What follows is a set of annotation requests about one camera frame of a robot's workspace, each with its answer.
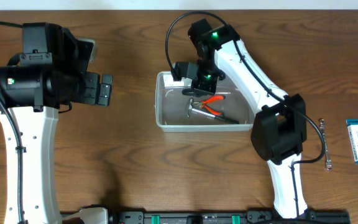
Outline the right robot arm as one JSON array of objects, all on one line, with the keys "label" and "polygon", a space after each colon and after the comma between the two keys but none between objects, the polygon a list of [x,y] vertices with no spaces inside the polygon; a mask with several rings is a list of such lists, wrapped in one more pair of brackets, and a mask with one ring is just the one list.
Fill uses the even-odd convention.
[{"label": "right robot arm", "polygon": [[213,95],[218,81],[230,78],[247,100],[255,118],[251,143],[267,161],[274,189],[274,209],[282,218],[299,218],[308,206],[303,198],[300,161],[306,133],[306,105],[264,73],[229,24],[213,28],[206,19],[192,23],[188,36],[199,59],[185,76],[196,95]]}]

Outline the small steel hammer black grip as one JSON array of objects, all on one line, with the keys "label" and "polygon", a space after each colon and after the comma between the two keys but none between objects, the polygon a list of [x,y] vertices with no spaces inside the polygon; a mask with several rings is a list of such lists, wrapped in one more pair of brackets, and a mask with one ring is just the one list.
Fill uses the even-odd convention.
[{"label": "small steel hammer black grip", "polygon": [[196,108],[195,104],[194,104],[194,100],[192,98],[188,102],[188,109],[187,109],[187,117],[188,118],[190,117],[190,113],[203,115],[207,118],[215,119],[215,120],[222,121],[222,122],[229,123],[229,124],[239,124],[239,122],[235,119],[231,119],[231,118],[225,117],[223,115],[214,115],[210,112],[207,112],[206,110]]}]

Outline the silver ring wrench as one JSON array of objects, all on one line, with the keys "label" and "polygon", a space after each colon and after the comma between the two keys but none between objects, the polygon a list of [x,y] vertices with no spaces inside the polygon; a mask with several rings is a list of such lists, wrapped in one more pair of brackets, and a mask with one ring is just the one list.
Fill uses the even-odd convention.
[{"label": "silver ring wrench", "polygon": [[326,158],[326,162],[325,162],[325,167],[327,170],[332,170],[333,169],[333,165],[332,165],[332,160],[331,160],[331,156],[328,150],[328,145],[327,145],[327,139],[326,139],[326,128],[325,128],[325,120],[324,119],[319,119],[319,130],[323,136],[324,139],[324,149],[325,149],[325,158]]}]

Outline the clear plastic container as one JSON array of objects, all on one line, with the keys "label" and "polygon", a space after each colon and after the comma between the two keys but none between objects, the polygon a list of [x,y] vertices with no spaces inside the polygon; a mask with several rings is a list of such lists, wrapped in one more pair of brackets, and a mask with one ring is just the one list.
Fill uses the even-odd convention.
[{"label": "clear plastic container", "polygon": [[230,92],[226,98],[215,106],[225,117],[237,120],[239,124],[229,124],[203,115],[190,113],[187,117],[190,96],[182,94],[189,88],[190,79],[175,82],[170,72],[160,72],[157,75],[155,89],[155,119],[164,132],[232,132],[249,131],[253,127],[254,113],[246,98],[229,79],[219,81],[216,92]]}]

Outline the black yellow screwdriver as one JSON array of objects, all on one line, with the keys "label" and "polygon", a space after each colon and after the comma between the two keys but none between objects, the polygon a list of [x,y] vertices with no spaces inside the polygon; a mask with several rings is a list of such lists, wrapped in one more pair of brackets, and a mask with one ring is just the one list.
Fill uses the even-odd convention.
[{"label": "black yellow screwdriver", "polygon": [[216,93],[212,93],[212,92],[208,92],[208,91],[202,91],[202,90],[196,90],[196,89],[191,89],[191,88],[185,88],[182,90],[182,94],[185,96],[195,96],[195,97],[201,97],[201,96],[206,96],[206,95],[230,95],[230,92],[216,92]]}]

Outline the red handled pliers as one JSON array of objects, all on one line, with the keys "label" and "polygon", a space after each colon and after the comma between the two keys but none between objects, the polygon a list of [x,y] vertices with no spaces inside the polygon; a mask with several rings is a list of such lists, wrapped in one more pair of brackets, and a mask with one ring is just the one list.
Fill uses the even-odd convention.
[{"label": "red handled pliers", "polygon": [[226,97],[224,95],[215,95],[207,100],[195,101],[193,106],[204,110],[215,116],[222,116],[224,113],[222,111],[216,110],[211,105],[215,106],[217,103],[221,103]]}]

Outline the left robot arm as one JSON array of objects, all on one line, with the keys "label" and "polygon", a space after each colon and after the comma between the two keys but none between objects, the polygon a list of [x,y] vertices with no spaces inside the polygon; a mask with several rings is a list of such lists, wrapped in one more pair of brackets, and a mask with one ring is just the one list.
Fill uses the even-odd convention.
[{"label": "left robot arm", "polygon": [[112,76],[88,71],[96,44],[47,22],[21,25],[23,49],[0,67],[0,123],[7,164],[5,223],[108,223],[108,209],[60,211],[55,132],[62,106],[108,106]]}]

